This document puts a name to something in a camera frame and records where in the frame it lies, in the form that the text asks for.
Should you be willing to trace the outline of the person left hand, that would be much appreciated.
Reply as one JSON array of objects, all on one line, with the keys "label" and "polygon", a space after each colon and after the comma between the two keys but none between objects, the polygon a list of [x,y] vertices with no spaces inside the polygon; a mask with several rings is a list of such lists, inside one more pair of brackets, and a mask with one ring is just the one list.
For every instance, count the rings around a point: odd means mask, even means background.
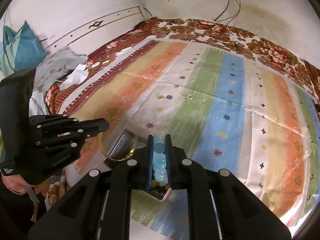
[{"label": "person left hand", "polygon": [[26,188],[33,187],[32,185],[28,184],[19,174],[13,176],[1,175],[1,180],[5,187],[14,194],[26,194]]}]

